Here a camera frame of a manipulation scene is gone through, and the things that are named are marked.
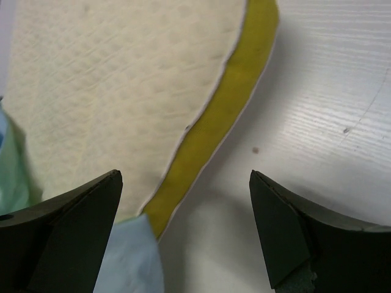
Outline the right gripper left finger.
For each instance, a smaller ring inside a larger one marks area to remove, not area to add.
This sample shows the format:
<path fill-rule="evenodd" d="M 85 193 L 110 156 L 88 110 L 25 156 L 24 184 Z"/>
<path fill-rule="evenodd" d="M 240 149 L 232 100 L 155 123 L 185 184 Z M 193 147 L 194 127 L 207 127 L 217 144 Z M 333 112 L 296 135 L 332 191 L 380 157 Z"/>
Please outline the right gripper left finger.
<path fill-rule="evenodd" d="M 112 170 L 1 216 L 1 292 L 92 292 L 122 193 Z"/>

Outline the cream yellow foam pillow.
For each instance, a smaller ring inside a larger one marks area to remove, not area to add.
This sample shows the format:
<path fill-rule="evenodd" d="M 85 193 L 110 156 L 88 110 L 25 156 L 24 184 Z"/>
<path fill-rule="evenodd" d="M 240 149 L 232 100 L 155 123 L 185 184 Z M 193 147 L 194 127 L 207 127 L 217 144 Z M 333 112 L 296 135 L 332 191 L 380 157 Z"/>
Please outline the cream yellow foam pillow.
<path fill-rule="evenodd" d="M 246 108 L 273 49 L 275 1 L 17 1 L 2 106 L 27 200 L 113 169 L 116 221 L 162 235 Z"/>

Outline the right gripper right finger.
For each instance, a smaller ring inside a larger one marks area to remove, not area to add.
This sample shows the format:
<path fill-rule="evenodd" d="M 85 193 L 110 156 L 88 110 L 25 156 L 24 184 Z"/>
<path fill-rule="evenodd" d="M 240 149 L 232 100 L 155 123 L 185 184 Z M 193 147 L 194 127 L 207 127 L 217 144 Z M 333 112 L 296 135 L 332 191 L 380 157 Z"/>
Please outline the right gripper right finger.
<path fill-rule="evenodd" d="M 249 188 L 274 291 L 390 291 L 389 226 L 332 211 L 258 171 Z"/>

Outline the light blue pillowcase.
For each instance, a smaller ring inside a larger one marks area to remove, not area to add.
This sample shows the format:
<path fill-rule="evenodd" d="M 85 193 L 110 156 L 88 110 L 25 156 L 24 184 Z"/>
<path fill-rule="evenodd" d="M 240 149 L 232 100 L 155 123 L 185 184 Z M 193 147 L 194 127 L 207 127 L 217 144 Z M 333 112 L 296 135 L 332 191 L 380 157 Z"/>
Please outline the light blue pillowcase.
<path fill-rule="evenodd" d="M 13 125 L 2 112 L 1 216 L 36 204 L 29 200 L 28 179 Z M 141 215 L 121 224 L 114 222 L 92 292 L 163 291 L 158 245 L 148 217 Z"/>

